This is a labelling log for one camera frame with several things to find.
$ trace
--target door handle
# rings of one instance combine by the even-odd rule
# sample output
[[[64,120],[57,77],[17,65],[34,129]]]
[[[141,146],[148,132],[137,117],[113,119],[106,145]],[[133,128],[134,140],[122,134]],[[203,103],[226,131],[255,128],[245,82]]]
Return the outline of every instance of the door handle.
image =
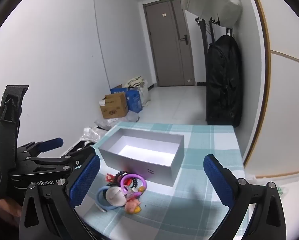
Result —
[[[180,41],[185,41],[185,44],[189,44],[189,40],[187,39],[187,34],[184,35],[184,38],[180,39]]]

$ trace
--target white round lid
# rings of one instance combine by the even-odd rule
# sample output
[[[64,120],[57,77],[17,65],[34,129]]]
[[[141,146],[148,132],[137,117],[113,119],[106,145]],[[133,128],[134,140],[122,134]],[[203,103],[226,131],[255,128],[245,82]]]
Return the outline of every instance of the white round lid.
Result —
[[[121,207],[126,204],[126,198],[121,191],[121,187],[110,187],[105,196],[108,203],[112,206]]]

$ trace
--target black backpack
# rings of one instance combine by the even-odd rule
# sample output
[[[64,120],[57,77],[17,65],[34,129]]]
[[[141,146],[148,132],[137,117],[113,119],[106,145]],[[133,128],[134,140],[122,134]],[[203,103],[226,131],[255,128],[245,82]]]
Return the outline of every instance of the black backpack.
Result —
[[[208,49],[206,66],[206,121],[209,125],[241,122],[243,108],[242,60],[232,36],[223,35]]]

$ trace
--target brown cardboard box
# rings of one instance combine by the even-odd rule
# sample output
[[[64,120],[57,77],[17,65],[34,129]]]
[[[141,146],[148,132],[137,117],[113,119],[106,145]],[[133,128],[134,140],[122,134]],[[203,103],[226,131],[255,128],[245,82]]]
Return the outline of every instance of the brown cardboard box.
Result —
[[[99,106],[105,119],[125,117],[128,112],[125,93],[106,95]]]

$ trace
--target blue ring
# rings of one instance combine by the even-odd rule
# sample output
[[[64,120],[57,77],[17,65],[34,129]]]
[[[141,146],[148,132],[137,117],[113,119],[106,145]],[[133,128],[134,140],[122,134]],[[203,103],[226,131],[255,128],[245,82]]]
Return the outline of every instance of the blue ring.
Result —
[[[101,193],[101,192],[103,192],[104,190],[108,190],[110,188],[110,186],[104,186],[104,187],[101,187],[98,191],[97,191],[97,193],[96,193],[96,204],[100,207],[100,208],[102,208],[102,209],[104,209],[104,210],[113,210],[113,209],[115,209],[115,208],[118,208],[118,207],[115,207],[115,206],[104,206],[104,205],[102,205],[100,202],[99,202],[99,194]]]

